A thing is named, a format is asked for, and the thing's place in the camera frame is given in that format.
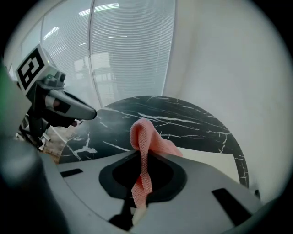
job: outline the folded cloth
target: folded cloth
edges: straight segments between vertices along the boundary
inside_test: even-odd
[[[141,174],[131,189],[134,203],[137,207],[145,206],[147,195],[152,192],[151,178],[147,172],[148,150],[181,156],[182,153],[172,141],[163,139],[148,119],[139,119],[130,129],[130,143],[141,152]]]

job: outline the pink towel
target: pink towel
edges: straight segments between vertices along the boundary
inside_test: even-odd
[[[141,152],[141,175],[131,189],[137,207],[146,204],[147,195],[152,192],[151,178],[147,172],[148,150],[159,151],[182,157],[182,153],[172,141],[163,139],[148,119],[139,119],[131,127],[130,143]]]

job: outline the gray plastic panel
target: gray plastic panel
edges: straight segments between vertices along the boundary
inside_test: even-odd
[[[262,207],[247,188],[204,163],[160,154],[182,166],[187,173],[184,189],[171,201],[151,203],[145,216],[131,229],[138,234],[218,234],[234,227],[212,191],[227,189],[249,212]]]
[[[89,209],[63,180],[49,155],[40,154],[53,195],[60,205],[71,234],[125,234]]]
[[[124,200],[110,197],[99,182],[101,169],[132,153],[135,150],[106,158],[57,165],[60,172],[79,168],[83,172],[64,178],[71,190],[95,213],[109,220],[120,214]]]

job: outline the round table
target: round table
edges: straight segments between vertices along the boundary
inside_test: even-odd
[[[59,163],[92,160],[132,150],[130,128],[149,119],[160,135],[177,147],[233,154],[239,181],[249,187],[247,165],[231,132],[213,115],[186,101],[164,96],[137,96],[114,102],[97,117],[76,127]]]

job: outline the tabletop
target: tabletop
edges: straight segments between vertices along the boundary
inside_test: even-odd
[[[132,150],[130,128],[149,119],[162,138],[177,147],[233,154],[239,182],[249,187],[247,165],[232,133],[212,114],[189,102],[164,96],[137,96],[114,102],[76,127],[59,163],[92,160]]]

